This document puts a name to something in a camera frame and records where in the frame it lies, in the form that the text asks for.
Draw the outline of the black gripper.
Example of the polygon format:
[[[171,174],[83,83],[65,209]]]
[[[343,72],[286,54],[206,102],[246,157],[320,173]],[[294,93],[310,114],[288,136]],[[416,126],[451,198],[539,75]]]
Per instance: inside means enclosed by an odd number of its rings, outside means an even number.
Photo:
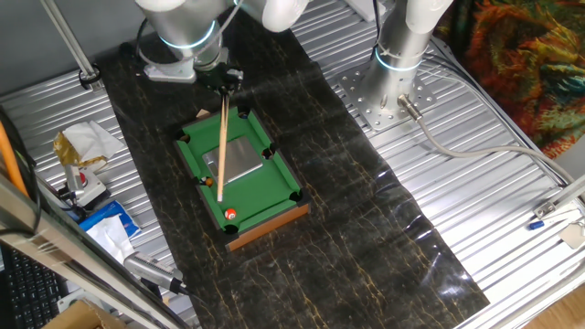
[[[209,72],[200,72],[197,74],[197,83],[205,88],[220,93],[222,99],[233,96],[237,91],[244,78],[244,72],[240,69],[216,67]]]

